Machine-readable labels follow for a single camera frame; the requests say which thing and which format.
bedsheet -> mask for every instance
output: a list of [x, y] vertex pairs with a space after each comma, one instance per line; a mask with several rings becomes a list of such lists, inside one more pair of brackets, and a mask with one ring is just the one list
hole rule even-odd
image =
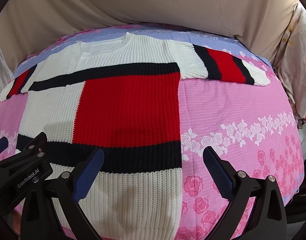
[[[222, 159], [252, 177], [274, 175], [284, 204], [287, 204], [304, 177], [301, 142], [287, 96], [265, 59], [260, 60], [233, 38], [170, 28], [173, 27], [126, 25], [66, 36], [41, 54], [23, 62], [13, 77], [70, 44], [113, 39], [127, 31], [224, 50], [265, 70], [271, 81], [267, 87], [202, 79], [181, 80], [179, 83], [183, 177], [181, 221], [175, 239], [204, 239], [228, 204], [221, 198], [205, 168], [202, 158], [204, 147], [212, 145]], [[15, 153], [26, 100], [27, 95], [21, 94], [0, 102], [0, 138], [6, 136], [9, 140], [9, 147], [0, 155], [0, 160]], [[83, 200], [80, 205], [82, 209], [86, 208]], [[252, 205], [253, 199], [250, 198], [233, 236], [243, 231]], [[69, 227], [65, 219], [61, 223]]]

color block sweater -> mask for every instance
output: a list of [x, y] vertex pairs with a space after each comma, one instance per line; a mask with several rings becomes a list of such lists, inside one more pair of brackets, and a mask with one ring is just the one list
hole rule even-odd
[[102, 237], [173, 240], [182, 204], [177, 93], [185, 78], [269, 84], [264, 71], [228, 53], [127, 33], [49, 56], [10, 83], [0, 101], [28, 93], [16, 149], [44, 131], [52, 178], [96, 146], [104, 150], [104, 165], [79, 202]]

beige fabric backdrop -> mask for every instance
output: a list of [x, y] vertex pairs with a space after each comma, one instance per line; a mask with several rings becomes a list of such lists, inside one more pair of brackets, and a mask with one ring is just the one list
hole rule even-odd
[[139, 22], [236, 36], [274, 59], [297, 0], [10, 0], [0, 14], [0, 47], [11, 70], [60, 37]]

red knit panel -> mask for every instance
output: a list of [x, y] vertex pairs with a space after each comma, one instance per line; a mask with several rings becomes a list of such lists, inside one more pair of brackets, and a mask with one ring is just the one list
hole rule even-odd
[[180, 73], [85, 82], [73, 143], [139, 147], [180, 140]]
[[217, 66], [222, 74], [222, 78], [220, 79], [221, 81], [243, 84], [245, 83], [245, 77], [229, 53], [213, 49], [207, 50], [209, 55], [216, 61]]
[[12, 95], [17, 95], [18, 94], [18, 89], [21, 87], [21, 85], [23, 84], [26, 75], [28, 74], [29, 69], [26, 70], [24, 73], [22, 73], [21, 75], [18, 76], [18, 78], [16, 78], [14, 80], [14, 85], [12, 87], [12, 89], [10, 90], [10, 92], [8, 93], [8, 98], [10, 98]]

silver bolt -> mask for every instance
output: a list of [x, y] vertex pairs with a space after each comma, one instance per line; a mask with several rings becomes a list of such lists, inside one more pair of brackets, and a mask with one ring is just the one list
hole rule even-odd
[[274, 182], [274, 181], [275, 181], [275, 177], [272, 176], [272, 175], [269, 175], [269, 180], [272, 181], [272, 182]]
[[64, 171], [61, 175], [63, 179], [67, 179], [69, 176], [70, 176], [70, 173], [68, 171]]
[[39, 179], [38, 177], [34, 177], [32, 181], [33, 181], [33, 183], [36, 183], [36, 182], [38, 182], [39, 180], [40, 180], [40, 179]]
[[239, 171], [237, 174], [241, 178], [245, 178], [246, 177], [246, 173], [244, 171]]

